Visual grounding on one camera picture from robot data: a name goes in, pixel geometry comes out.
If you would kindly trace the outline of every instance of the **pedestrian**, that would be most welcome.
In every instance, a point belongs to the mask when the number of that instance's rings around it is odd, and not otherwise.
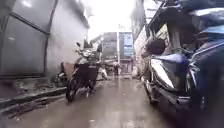
[[[114,66],[114,78],[118,79],[118,77],[119,77],[118,75],[119,75],[119,64],[116,64]]]

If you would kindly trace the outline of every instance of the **motorcycle mirror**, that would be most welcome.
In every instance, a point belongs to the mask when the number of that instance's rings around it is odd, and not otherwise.
[[[77,45],[78,47],[81,47],[81,44],[80,44],[79,42],[76,42],[76,45]]]

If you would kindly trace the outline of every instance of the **street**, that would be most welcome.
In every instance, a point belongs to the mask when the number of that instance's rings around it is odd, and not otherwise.
[[[138,80],[101,82],[96,93],[78,95],[70,105],[63,98],[13,119],[15,128],[171,128],[148,102]]]

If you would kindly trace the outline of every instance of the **overcast sky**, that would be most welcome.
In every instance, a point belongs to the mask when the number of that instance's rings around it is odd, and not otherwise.
[[[93,16],[90,24],[88,39],[103,32],[116,32],[118,24],[131,26],[130,15],[134,9],[135,0],[84,0],[91,7]]]

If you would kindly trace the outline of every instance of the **motorcycle seat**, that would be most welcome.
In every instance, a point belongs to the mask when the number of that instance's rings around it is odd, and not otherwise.
[[[188,64],[188,59],[183,54],[170,54],[170,55],[162,55],[162,56],[154,56],[153,58],[168,61],[177,64]]]

